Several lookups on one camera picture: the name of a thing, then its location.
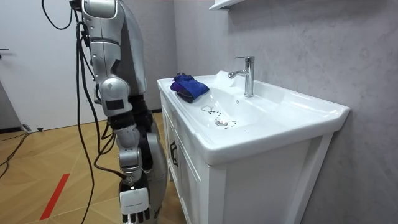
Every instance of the sink countertop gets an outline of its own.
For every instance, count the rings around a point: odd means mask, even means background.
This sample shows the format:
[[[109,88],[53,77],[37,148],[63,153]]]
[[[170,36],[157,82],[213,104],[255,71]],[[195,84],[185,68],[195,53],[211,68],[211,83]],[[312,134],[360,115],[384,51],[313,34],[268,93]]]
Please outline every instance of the sink countertop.
[[[170,89],[172,78],[157,82],[209,165],[338,131],[349,113],[347,106],[257,80],[254,97],[246,98],[244,77],[230,79],[224,71],[195,79],[210,91],[193,103]],[[228,126],[217,126],[216,119],[227,121]]]

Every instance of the blue towel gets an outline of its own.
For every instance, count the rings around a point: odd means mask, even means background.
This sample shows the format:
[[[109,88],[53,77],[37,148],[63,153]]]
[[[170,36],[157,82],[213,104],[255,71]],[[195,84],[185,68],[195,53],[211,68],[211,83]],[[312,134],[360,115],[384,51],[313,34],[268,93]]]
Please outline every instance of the blue towel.
[[[181,90],[179,90],[179,86],[184,87],[184,89],[192,95],[192,101],[209,91],[209,88],[205,84],[196,81],[191,75],[186,75],[184,73],[178,73],[177,76],[174,77],[173,81],[174,83],[170,88],[174,91],[180,92]]]

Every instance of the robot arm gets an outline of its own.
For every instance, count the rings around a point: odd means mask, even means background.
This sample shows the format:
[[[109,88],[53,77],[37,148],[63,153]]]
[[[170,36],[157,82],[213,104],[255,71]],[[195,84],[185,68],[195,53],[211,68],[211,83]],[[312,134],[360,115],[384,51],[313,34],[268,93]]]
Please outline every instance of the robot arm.
[[[157,223],[167,166],[142,96],[146,79],[141,32],[122,0],[84,0],[81,13],[101,105],[117,137],[120,169],[126,176],[119,187],[123,222],[128,217],[142,223],[145,216],[145,223]]]
[[[140,133],[131,113],[129,97],[146,91],[141,33],[131,11],[122,1],[90,0],[82,4],[101,105],[117,136],[120,166],[127,176],[124,181],[133,185],[142,175],[142,156],[138,146]],[[120,72],[121,45],[123,39],[126,40],[123,35],[127,35],[131,43],[128,50],[132,53],[133,74],[120,77],[120,73],[125,75]]]

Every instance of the black cable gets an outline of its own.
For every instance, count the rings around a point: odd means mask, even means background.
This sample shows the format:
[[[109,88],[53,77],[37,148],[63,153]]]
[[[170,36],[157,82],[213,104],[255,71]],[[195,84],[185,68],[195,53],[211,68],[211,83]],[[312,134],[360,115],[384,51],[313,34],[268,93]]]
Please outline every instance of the black cable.
[[[104,132],[102,133],[101,140],[107,139],[113,135],[113,133],[112,133],[112,134],[105,136],[105,134],[108,132],[108,128],[109,128],[109,124],[106,123],[106,127],[105,127]]]
[[[1,177],[4,176],[4,174],[6,174],[8,168],[10,167],[10,160],[14,157],[15,153],[18,151],[18,149],[20,148],[20,146],[24,143],[26,137],[29,136],[30,134],[31,134],[31,133],[25,133],[25,134],[24,134],[24,137],[19,141],[18,146],[13,150],[13,152],[12,152],[9,156],[7,156],[7,159],[6,159],[2,164],[0,164],[0,167],[3,166],[4,164],[6,165],[6,169],[5,169],[5,170],[3,171],[3,173],[0,175],[0,179],[1,179]]]
[[[79,18],[77,16],[77,12],[75,11],[75,17],[76,17],[76,22],[79,22]],[[83,146],[83,150],[86,155],[86,160],[88,163],[88,167],[90,168],[90,176],[91,176],[91,192],[90,192],[90,197],[88,199],[87,207],[85,210],[85,214],[83,216],[83,219],[81,220],[81,224],[84,224],[86,220],[86,216],[88,213],[88,209],[90,208],[91,200],[93,199],[93,193],[94,193],[94,186],[95,186],[95,181],[94,181],[94,172],[93,172],[93,166],[91,165],[91,160],[88,155],[87,147],[85,140],[83,138],[83,133],[81,131],[81,125],[80,125],[80,73],[79,73],[79,61],[80,61],[80,54],[79,54],[79,48],[80,48],[80,40],[79,38],[76,39],[76,94],[77,94],[77,127],[79,130],[79,136],[80,136],[80,141],[81,145]]]
[[[49,18],[49,15],[47,15],[47,12],[45,11],[45,8],[44,8],[44,0],[42,0],[42,9],[43,9],[44,15],[45,15],[46,18],[49,20],[49,22],[51,23],[51,25],[54,26],[54,28],[56,28],[57,30],[64,30],[64,29],[68,28],[68,27],[70,26],[70,24],[72,23],[72,11],[73,11],[72,8],[70,8],[70,17],[69,17],[69,23],[68,23],[68,25],[65,26],[65,27],[62,27],[62,28],[57,27],[57,26],[51,21],[51,19]]]
[[[90,65],[89,65],[88,62],[87,62],[87,58],[86,58],[86,55],[85,55],[85,54],[83,54],[83,58],[85,59],[86,66],[87,66],[88,70],[90,71],[91,76],[92,76],[93,79],[95,80],[94,73],[93,73],[93,71],[91,70]]]
[[[3,140],[0,140],[0,142],[2,142],[2,141],[7,141],[7,140],[10,140],[10,139],[13,139],[13,138],[18,138],[18,137],[20,137],[20,136],[23,136],[24,134],[20,134],[20,135],[18,135],[18,136],[14,136],[14,137],[11,137],[11,138],[3,139]]]
[[[113,146],[114,146],[115,140],[116,140],[116,135],[115,135],[115,134],[112,134],[112,135],[111,135],[111,138],[108,140],[108,142],[106,142],[106,144],[105,144],[104,147],[102,148],[102,150],[101,150],[101,152],[102,152],[101,155],[105,155],[105,154],[107,154],[108,152],[110,152],[110,151],[112,150],[112,148],[113,148]],[[111,147],[109,147],[109,149],[108,149],[107,151],[105,151],[105,149],[107,148],[107,146],[108,146],[111,142],[112,142]]]

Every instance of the cabinet handle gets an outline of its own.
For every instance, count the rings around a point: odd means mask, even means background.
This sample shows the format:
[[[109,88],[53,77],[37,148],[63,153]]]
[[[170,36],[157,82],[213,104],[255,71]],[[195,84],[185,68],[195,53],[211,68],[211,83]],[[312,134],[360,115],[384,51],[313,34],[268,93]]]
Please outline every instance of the cabinet handle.
[[[177,146],[175,145],[175,141],[170,145],[170,155],[172,156],[173,164],[178,167],[178,162],[177,159],[174,157],[174,150],[177,149]]]

